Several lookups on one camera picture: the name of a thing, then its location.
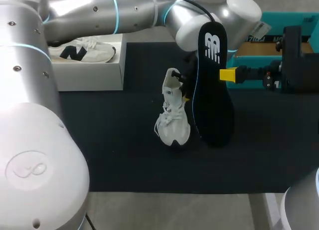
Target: teal box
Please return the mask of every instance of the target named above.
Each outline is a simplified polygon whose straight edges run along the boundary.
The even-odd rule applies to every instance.
[[[282,36],[284,27],[301,25],[302,36],[309,36],[309,44],[315,53],[319,53],[319,13],[314,12],[265,12],[262,21],[269,24],[272,29],[267,35]],[[227,68],[247,65],[252,68],[264,67],[273,60],[281,60],[281,56],[238,56],[231,58]],[[243,84],[227,83],[228,88],[258,89],[264,88],[261,80],[245,81]]]

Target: robotic arm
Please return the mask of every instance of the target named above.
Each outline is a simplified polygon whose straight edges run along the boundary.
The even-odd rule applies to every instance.
[[[200,3],[231,57],[261,19],[252,0]],[[0,0],[0,229],[80,230],[89,171],[61,115],[47,43],[166,26],[197,50],[209,20],[182,0]]]

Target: new balance logo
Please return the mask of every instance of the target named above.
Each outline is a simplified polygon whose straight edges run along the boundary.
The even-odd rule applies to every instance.
[[[219,63],[220,59],[218,53],[220,52],[220,42],[218,36],[206,33],[205,45],[207,47],[207,50],[205,50],[206,57],[214,60],[216,63]]]
[[[65,49],[62,51],[60,57],[67,59],[70,57],[73,60],[81,61],[83,57],[86,55],[87,51],[85,48],[81,48],[79,52],[77,52],[75,46],[67,46]]]

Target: shoe sole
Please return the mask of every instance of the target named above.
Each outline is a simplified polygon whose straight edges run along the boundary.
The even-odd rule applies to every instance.
[[[189,124],[188,124],[187,131],[188,131],[188,136],[187,136],[187,140],[185,141],[185,143],[179,144],[179,142],[177,140],[174,140],[171,145],[166,145],[166,146],[169,146],[170,149],[175,149],[175,150],[184,149],[186,144],[188,143],[189,137],[190,137],[190,125]]]
[[[73,59],[64,59],[64,58],[59,58],[59,59],[52,59],[52,63],[84,63],[84,64],[97,64],[97,63],[108,63],[111,59],[109,60],[102,60],[102,61],[97,61],[97,62],[82,62],[82,61],[77,61]]]

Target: gray floor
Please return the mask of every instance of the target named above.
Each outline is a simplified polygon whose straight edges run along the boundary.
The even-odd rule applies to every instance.
[[[319,11],[318,0],[255,1],[262,11]],[[129,42],[173,41],[163,27],[127,37]],[[282,196],[276,195],[278,203]],[[88,214],[97,230],[254,229],[247,195],[90,193]],[[84,230],[90,230],[87,222]]]
[[[254,229],[246,194],[90,193],[88,215],[97,230]]]

